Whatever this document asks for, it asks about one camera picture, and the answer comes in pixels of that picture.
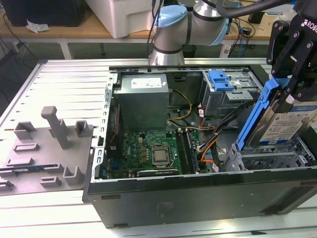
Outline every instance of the blue plastic latch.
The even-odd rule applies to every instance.
[[[221,70],[209,70],[209,80],[213,83],[215,91],[233,91],[234,89]]]
[[[258,118],[261,116],[263,110],[266,110],[268,108],[268,106],[270,104],[269,96],[270,96],[271,92],[279,86],[281,88],[284,88],[288,84],[289,80],[290,80],[289,78],[275,78],[275,77],[273,77],[271,80],[269,80],[265,83],[265,86],[262,90],[262,93],[261,93],[256,105],[254,106],[251,114],[249,115],[249,118],[247,119],[246,123],[244,124],[244,126],[243,126],[243,128],[238,136],[238,139],[236,141],[236,144],[237,144],[239,150],[242,150],[244,148],[247,137],[252,132],[252,128],[255,125]]]
[[[187,15],[187,9],[184,6],[170,5],[160,9],[158,17],[158,27],[163,28],[171,26]]]

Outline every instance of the ram slot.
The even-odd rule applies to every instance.
[[[195,151],[194,151],[194,147],[192,144],[192,139],[190,138],[190,134],[187,131],[186,132],[186,138],[187,138],[187,142],[188,142],[188,147],[189,147],[189,152],[190,152],[190,158],[194,167],[194,172],[198,171],[198,164],[197,164],[197,159],[196,159],[196,155],[195,155]]]
[[[190,148],[188,146],[188,139],[185,132],[176,132],[176,143],[178,147],[180,164],[182,167],[182,174],[193,174],[194,166],[192,163]]]

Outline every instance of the yellow wire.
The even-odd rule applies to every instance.
[[[175,92],[178,92],[180,95],[182,95],[183,98],[186,99],[186,101],[188,102],[189,104],[189,111],[186,115],[184,116],[181,116],[181,117],[177,117],[177,118],[167,118],[167,120],[180,120],[180,119],[184,119],[184,118],[187,118],[190,113],[192,112],[192,104],[190,103],[189,99],[184,95],[182,94],[180,91],[176,90],[176,89],[172,89],[172,91],[175,91]]]

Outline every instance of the cpu socket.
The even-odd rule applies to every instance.
[[[152,164],[157,167],[166,167],[169,164],[168,146],[152,147]]]

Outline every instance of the black computer case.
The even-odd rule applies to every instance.
[[[49,26],[79,26],[85,16],[84,0],[2,0],[13,26],[27,25],[27,19]]]

